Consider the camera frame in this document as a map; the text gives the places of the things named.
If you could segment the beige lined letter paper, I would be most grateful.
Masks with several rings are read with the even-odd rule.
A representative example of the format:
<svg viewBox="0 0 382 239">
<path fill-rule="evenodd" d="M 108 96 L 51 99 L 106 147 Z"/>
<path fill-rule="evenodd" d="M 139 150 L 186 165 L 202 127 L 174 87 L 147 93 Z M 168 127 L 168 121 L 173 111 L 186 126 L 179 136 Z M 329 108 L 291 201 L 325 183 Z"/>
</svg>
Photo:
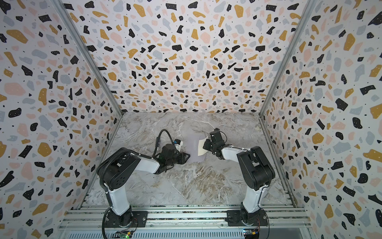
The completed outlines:
<svg viewBox="0 0 382 239">
<path fill-rule="evenodd" d="M 208 137 L 200 139 L 198 142 L 198 156 L 202 156 L 207 152 L 210 152 L 210 140 Z"/>
</svg>

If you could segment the lavender envelope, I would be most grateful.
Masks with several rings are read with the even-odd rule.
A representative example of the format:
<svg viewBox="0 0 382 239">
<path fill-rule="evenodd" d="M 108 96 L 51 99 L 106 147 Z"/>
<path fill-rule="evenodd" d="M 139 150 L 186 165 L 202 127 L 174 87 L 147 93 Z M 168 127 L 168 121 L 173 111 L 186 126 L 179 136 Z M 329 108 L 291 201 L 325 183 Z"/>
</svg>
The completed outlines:
<svg viewBox="0 0 382 239">
<path fill-rule="evenodd" d="M 187 163 L 200 163 L 206 159 L 207 150 L 203 149 L 207 136 L 204 133 L 191 133 L 185 138 L 185 152 L 190 155 Z"/>
</svg>

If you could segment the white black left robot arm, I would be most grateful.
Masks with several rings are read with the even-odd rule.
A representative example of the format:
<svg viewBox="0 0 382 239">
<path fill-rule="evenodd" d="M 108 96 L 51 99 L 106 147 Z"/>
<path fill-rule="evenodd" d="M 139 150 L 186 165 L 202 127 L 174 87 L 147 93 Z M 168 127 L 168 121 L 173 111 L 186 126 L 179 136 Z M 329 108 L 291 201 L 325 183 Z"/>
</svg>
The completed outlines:
<svg viewBox="0 0 382 239">
<path fill-rule="evenodd" d="M 139 224 L 134 217 L 125 189 L 125 184 L 134 171 L 161 174 L 172 169 L 176 164 L 185 164 L 190 157 L 190 154 L 179 151 L 175 143 L 166 144 L 159 153 L 155 150 L 152 156 L 125 147 L 120 148 L 101 163 L 96 171 L 99 184 L 109 204 L 102 224 L 109 227 L 128 227 Z"/>
</svg>

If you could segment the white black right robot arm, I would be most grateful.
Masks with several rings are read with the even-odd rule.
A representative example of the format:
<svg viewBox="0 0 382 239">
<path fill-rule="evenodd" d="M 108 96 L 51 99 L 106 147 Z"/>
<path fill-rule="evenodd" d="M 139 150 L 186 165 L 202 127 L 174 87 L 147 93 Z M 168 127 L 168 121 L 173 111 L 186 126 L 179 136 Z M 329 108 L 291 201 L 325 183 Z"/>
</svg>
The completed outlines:
<svg viewBox="0 0 382 239">
<path fill-rule="evenodd" d="M 229 226 L 266 226 L 267 216 L 261 200 L 276 176 L 275 171 L 259 146 L 242 148 L 228 145 L 221 134 L 216 128 L 208 138 L 199 140 L 198 154 L 209 151 L 220 160 L 230 160 L 240 166 L 247 184 L 246 194 L 239 210 L 227 211 L 226 221 Z"/>
</svg>

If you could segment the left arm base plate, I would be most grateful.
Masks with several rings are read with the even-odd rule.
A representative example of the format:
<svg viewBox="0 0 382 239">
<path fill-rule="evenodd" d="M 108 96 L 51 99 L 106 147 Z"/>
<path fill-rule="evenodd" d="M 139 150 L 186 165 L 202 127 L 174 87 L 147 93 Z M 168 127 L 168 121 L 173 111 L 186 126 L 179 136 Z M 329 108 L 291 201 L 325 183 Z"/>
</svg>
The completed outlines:
<svg viewBox="0 0 382 239">
<path fill-rule="evenodd" d="M 121 216 L 110 211 L 107 213 L 102 225 L 104 228 L 144 228 L 147 218 L 147 211 L 126 211 Z"/>
</svg>

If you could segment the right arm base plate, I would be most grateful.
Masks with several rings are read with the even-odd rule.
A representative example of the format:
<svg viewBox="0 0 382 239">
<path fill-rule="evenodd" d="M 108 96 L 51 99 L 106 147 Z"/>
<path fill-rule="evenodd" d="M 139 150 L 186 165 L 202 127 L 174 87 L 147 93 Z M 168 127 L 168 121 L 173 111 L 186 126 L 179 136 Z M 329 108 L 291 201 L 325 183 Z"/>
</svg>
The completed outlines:
<svg viewBox="0 0 382 239">
<path fill-rule="evenodd" d="M 225 221 L 230 227 L 257 227 L 267 226 L 268 219 L 263 210 L 255 213 L 247 213 L 245 210 L 228 210 Z"/>
</svg>

